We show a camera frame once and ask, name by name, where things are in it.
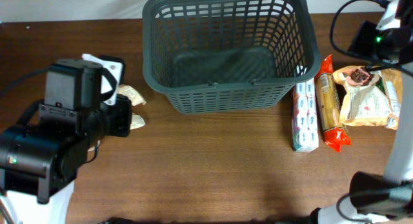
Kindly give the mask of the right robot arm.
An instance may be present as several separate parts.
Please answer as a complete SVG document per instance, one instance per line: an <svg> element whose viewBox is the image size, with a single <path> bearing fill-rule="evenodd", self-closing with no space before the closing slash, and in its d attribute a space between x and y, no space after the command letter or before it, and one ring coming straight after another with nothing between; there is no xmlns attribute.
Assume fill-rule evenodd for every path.
<svg viewBox="0 0 413 224"><path fill-rule="evenodd" d="M412 217L412 0L398 0L395 8L384 0L378 3L384 16L375 27L362 28L344 54L371 62L373 70L393 68L403 75L401 119L385 173L357 172L349 193L335 205L291 223L381 223Z"/></svg>

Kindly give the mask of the white blue tissue pack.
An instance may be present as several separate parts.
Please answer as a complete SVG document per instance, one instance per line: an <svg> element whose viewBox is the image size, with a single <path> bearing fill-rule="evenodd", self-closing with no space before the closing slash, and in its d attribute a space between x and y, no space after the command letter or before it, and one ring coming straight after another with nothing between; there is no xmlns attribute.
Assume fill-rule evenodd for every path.
<svg viewBox="0 0 413 224"><path fill-rule="evenodd" d="M309 153L319 147L314 78L293 87L292 136L295 152Z"/></svg>

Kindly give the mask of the grey plastic shopping basket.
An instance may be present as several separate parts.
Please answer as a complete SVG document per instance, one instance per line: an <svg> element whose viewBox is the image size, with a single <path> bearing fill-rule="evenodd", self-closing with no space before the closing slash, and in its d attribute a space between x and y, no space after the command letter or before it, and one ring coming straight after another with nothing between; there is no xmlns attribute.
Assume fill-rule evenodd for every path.
<svg viewBox="0 0 413 224"><path fill-rule="evenodd" d="M321 56L306 0L148 0L143 76L183 114L276 105Z"/></svg>

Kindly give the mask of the orange spaghetti pasta packet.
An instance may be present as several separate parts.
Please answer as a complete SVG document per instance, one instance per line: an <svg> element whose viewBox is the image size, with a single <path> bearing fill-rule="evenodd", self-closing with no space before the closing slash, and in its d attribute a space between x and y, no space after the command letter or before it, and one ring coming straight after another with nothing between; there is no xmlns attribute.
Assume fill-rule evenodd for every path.
<svg viewBox="0 0 413 224"><path fill-rule="evenodd" d="M323 141L331 149L340 152L342 146L351 146L351 140L346 127L339 120L340 102L333 72L332 55L329 55L321 62L314 81Z"/></svg>

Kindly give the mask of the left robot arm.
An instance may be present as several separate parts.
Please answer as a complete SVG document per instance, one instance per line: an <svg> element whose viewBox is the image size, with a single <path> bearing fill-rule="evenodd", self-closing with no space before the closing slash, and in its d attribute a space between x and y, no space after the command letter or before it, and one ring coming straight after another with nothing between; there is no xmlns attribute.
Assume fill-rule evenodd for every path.
<svg viewBox="0 0 413 224"><path fill-rule="evenodd" d="M79 168L104 137L127 137L132 103L119 94L121 58L60 59L45 96L1 134L1 213L7 223L64 223Z"/></svg>

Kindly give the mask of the beige printed snack bag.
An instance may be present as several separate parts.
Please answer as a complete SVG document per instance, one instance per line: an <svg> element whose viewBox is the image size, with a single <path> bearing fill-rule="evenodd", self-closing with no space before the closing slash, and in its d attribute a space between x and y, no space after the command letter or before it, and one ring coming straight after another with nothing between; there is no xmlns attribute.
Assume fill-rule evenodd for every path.
<svg viewBox="0 0 413 224"><path fill-rule="evenodd" d="M368 72L365 66L346 66L333 73L346 91L339 121L347 126L378 126L396 130L403 99L401 72Z"/></svg>

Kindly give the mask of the clear bag of beige powder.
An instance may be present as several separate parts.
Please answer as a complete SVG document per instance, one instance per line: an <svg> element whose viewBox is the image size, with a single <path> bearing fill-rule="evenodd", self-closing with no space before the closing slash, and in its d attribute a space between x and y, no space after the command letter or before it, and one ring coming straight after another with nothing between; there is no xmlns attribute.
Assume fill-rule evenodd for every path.
<svg viewBox="0 0 413 224"><path fill-rule="evenodd" d="M146 104L146 100L144 99L144 97L136 89L129 85L121 85L119 87L118 94L124 95L127 98L129 98L133 107ZM145 120L140 115L135 114L133 112L130 130L138 129L145 125Z"/></svg>

